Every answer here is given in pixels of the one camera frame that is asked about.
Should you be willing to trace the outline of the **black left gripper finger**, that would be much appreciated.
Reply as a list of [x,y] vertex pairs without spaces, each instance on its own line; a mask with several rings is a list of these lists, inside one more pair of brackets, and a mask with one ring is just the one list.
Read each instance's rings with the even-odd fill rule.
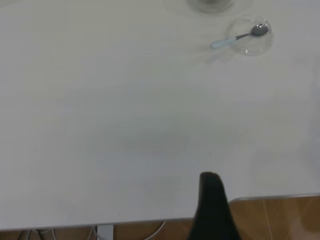
[[232,217],[223,182],[216,173],[200,174],[198,205],[187,239],[241,239]]

